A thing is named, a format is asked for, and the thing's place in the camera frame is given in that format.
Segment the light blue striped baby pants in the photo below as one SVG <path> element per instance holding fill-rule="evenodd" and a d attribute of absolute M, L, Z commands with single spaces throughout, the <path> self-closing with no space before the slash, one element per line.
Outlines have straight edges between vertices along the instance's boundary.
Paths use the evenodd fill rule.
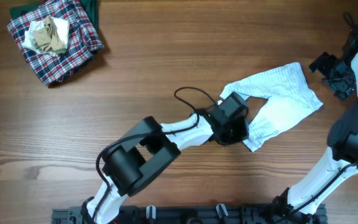
<path fill-rule="evenodd" d="M 244 100 L 249 97 L 267 100 L 250 122 L 249 137 L 243 141 L 251 152 L 261 148 L 270 138 L 293 128 L 323 105 L 309 88 L 298 62 L 229 83 L 220 97 L 225 99 L 233 92 Z"/>

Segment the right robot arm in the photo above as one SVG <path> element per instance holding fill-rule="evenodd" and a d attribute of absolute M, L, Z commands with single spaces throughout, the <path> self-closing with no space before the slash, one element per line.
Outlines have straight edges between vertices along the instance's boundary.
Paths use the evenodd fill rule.
<path fill-rule="evenodd" d="M 358 24 L 347 21 L 351 31 L 342 57 L 321 54 L 309 65 L 341 100 L 357 93 L 355 103 L 334 123 L 322 158 L 297 184 L 285 189 L 267 207 L 269 223 L 319 223 L 321 202 L 346 179 L 358 173 Z"/>

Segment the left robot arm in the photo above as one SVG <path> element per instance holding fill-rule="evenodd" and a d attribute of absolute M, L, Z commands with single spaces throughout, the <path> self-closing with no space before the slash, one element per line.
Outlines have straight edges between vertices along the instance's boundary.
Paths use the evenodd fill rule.
<path fill-rule="evenodd" d="M 103 183 L 83 204 L 84 222 L 111 223 L 126 198 L 150 185 L 182 150 L 208 141 L 223 146 L 243 141 L 249 135 L 248 112 L 246 101 L 233 92 L 177 123 L 158 123 L 152 116 L 142 119 L 97 156 L 96 171 Z"/>

